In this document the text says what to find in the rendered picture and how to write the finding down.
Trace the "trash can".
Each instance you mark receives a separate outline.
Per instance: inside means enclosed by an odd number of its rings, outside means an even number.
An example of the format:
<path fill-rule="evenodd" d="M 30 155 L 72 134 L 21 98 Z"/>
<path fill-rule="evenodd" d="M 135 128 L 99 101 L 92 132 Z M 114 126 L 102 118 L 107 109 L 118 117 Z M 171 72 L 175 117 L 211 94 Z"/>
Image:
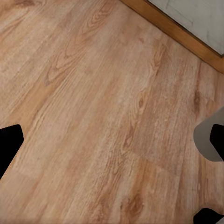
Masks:
<path fill-rule="evenodd" d="M 210 141 L 210 133 L 214 124 L 224 126 L 224 107 L 196 126 L 193 138 L 196 148 L 209 161 L 223 161 Z"/>

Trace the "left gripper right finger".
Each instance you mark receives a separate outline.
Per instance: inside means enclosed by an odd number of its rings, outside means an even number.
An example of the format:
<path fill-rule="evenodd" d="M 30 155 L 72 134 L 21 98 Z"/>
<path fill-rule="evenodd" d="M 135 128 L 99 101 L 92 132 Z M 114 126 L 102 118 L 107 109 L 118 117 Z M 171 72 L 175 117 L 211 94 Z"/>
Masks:
<path fill-rule="evenodd" d="M 224 161 L 224 126 L 214 124 L 210 133 L 210 141 Z"/>

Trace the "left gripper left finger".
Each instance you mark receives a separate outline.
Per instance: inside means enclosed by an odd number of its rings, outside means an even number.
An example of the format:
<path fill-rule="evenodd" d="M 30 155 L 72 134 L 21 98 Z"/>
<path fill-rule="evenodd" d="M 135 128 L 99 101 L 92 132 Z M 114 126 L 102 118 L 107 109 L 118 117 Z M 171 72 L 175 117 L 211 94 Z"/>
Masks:
<path fill-rule="evenodd" d="M 19 124 L 0 129 L 0 179 L 24 142 Z"/>

